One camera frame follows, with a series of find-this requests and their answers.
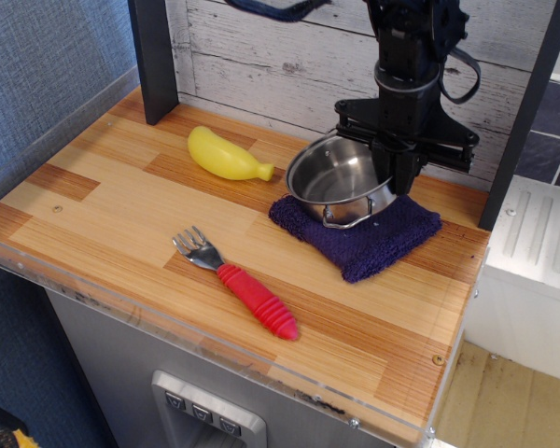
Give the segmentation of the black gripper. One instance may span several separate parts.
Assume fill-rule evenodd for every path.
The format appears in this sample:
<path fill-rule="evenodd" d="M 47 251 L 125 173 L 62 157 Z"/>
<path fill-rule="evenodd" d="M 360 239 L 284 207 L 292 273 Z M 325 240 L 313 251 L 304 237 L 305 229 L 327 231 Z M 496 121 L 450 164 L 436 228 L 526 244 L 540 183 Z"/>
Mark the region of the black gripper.
<path fill-rule="evenodd" d="M 338 135 L 367 145 L 380 139 L 389 145 L 415 144 L 429 162 L 461 172 L 470 170 L 473 149 L 480 141 L 476 132 L 446 114 L 438 91 L 402 98 L 383 92 L 377 98 L 340 100 L 334 108 Z M 394 158 L 383 144 L 372 145 L 371 158 L 378 183 L 393 177 L 396 195 L 410 192 L 422 167 L 418 152 Z"/>

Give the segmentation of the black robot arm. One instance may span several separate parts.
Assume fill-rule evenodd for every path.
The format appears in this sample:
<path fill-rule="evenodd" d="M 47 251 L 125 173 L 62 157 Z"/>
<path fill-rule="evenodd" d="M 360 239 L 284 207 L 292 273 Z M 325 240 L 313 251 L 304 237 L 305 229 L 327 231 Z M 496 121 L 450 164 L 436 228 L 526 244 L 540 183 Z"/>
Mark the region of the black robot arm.
<path fill-rule="evenodd" d="M 441 104 L 445 98 L 464 104 L 479 89 L 473 85 L 452 97 L 443 82 L 450 57 L 481 71 L 457 46 L 467 36 L 469 15 L 456 1 L 370 1 L 367 6 L 379 45 L 374 66 L 379 94 L 337 102 L 338 134 L 369 147 L 376 176 L 396 195 L 408 193 L 429 163 L 469 171 L 480 137 Z"/>

